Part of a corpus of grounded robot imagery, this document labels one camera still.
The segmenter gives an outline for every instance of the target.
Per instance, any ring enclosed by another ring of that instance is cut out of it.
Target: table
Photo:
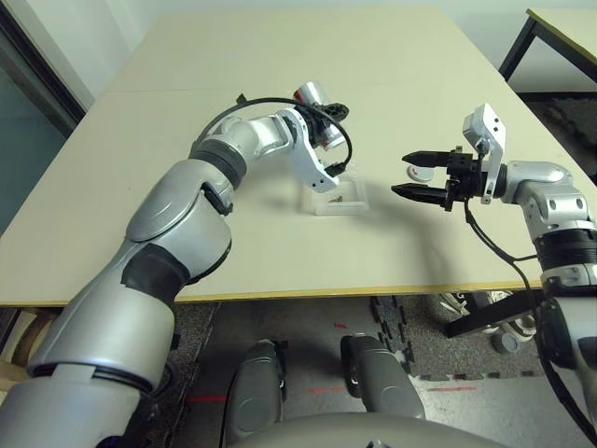
[[[179,301],[416,294],[521,287],[452,213],[390,191],[401,157],[465,145],[465,115],[488,102],[507,126],[508,160],[548,160],[597,189],[463,33],[433,7],[304,7],[172,15],[148,34],[64,145],[0,239],[0,304],[67,303],[110,260],[134,210],[202,126],[248,98],[289,96],[319,79],[351,108],[350,168],[360,216],[299,213],[284,157],[255,165],[235,196],[232,250]],[[245,111],[254,117],[276,110]],[[345,148],[330,151],[343,159]],[[437,171],[432,186],[443,187]],[[514,255],[533,253],[518,207],[471,205]],[[521,264],[534,286],[540,267]]]
[[[531,8],[499,72],[508,81],[535,37],[597,82],[597,9]]]

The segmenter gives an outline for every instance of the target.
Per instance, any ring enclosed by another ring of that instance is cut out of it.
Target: black rubber joint cover
[[[243,156],[233,147],[218,140],[195,141],[188,154],[190,159],[207,161],[221,171],[230,184],[237,189],[246,175]]]

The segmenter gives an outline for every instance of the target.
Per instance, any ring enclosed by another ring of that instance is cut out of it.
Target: black cable
[[[477,220],[473,216],[470,208],[468,207],[468,199],[465,200],[465,219],[466,222],[470,225],[473,229],[473,232],[480,238],[480,240],[488,246],[495,255],[497,255],[500,259],[503,259],[505,262],[512,262],[512,261],[526,261],[527,259],[536,259],[537,255],[528,255],[526,257],[512,257],[506,251],[504,251],[499,245],[497,245],[488,235],[483,231],[480,225],[477,223]]]
[[[245,101],[242,101],[241,103],[238,103],[232,107],[229,107],[224,112],[221,112],[220,114],[215,116],[215,118],[212,119],[209,123],[207,123],[207,126],[205,126],[203,131],[201,131],[201,133],[199,134],[197,141],[200,142],[201,140],[203,140],[207,136],[207,134],[212,130],[212,128],[214,128],[214,126],[216,126],[217,123],[219,123],[222,119],[224,119],[225,117],[230,115],[232,112],[236,112],[237,110],[243,109],[245,107],[249,107],[251,105],[263,105],[266,103],[281,103],[284,105],[298,106],[300,108],[308,110],[312,114],[318,115],[320,118],[324,119],[325,121],[328,121],[332,126],[336,127],[338,129],[338,131],[340,131],[340,133],[344,137],[344,140],[346,141],[346,146],[347,146],[348,152],[346,154],[346,159],[344,159],[344,161],[339,161],[336,163],[332,163],[330,165],[330,166],[337,167],[336,170],[333,170],[334,175],[331,174],[330,172],[328,172],[328,174],[335,176],[335,175],[339,175],[339,174],[343,173],[346,170],[346,166],[348,165],[348,163],[351,161],[351,158],[353,157],[353,142],[351,141],[351,137],[348,135],[346,130],[342,127],[341,124],[339,124],[335,119],[331,118],[323,110],[320,110],[317,107],[313,107],[312,105],[304,105],[303,103],[300,103],[296,100],[291,100],[290,98],[268,96],[268,97],[263,97],[263,98],[256,98],[254,100],[245,100]]]
[[[234,381],[236,381],[236,374],[234,372],[234,376],[232,376],[232,381],[228,386],[228,390],[226,391],[226,402],[224,403],[224,413],[222,413],[222,424],[220,426],[220,443],[218,444],[219,448],[224,448],[224,431],[226,430],[226,414],[228,413],[228,403],[230,402],[230,392],[232,392],[232,387],[234,386]]]
[[[535,320],[535,327],[536,327],[536,334],[535,334],[535,344],[537,347],[537,354],[539,355],[539,361],[541,363],[541,367],[543,368],[543,372],[546,374],[548,378],[549,385],[553,389],[554,394],[564,407],[564,409],[568,412],[570,417],[576,423],[576,425],[580,428],[580,430],[585,434],[587,439],[597,447],[597,433],[595,433],[595,429],[589,419],[585,416],[585,414],[580,410],[578,405],[576,404],[575,399],[570,394],[570,391],[562,381],[560,375],[553,369],[551,362],[548,360],[546,356],[545,347],[542,344],[541,340],[541,321],[540,321],[540,314],[537,312],[537,303],[535,300],[535,295],[531,290],[531,285],[529,280],[527,279],[526,275],[522,271],[522,269],[516,264],[516,261],[521,261],[525,259],[535,258],[535,256],[530,257],[522,257],[521,259],[514,259],[510,257],[504,250],[502,250],[498,245],[496,245],[489,236],[481,229],[475,217],[471,213],[470,209],[468,208],[468,199],[465,200],[465,219],[466,222],[471,226],[473,232],[480,238],[480,240],[488,246],[492,252],[497,255],[500,259],[505,261],[509,266],[514,269],[517,274],[521,277],[522,283],[524,283],[524,288],[526,291],[526,296],[529,300],[529,304],[531,305],[531,310],[533,313],[533,318]]]

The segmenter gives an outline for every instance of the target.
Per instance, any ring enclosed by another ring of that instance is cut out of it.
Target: white wall
[[[5,0],[73,93],[89,107],[164,13],[214,7],[437,5],[493,65],[503,61],[527,7],[597,7],[597,0]],[[594,91],[555,51],[535,41],[510,81],[516,91]]]

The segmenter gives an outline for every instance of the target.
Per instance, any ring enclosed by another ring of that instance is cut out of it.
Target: small white object
[[[422,166],[409,165],[407,168],[407,175],[415,182],[429,182],[433,179],[435,170],[433,168],[425,168]]]
[[[349,175],[341,175],[340,183],[331,191],[303,189],[303,195],[303,209],[317,216],[358,215],[369,209],[365,184]]]

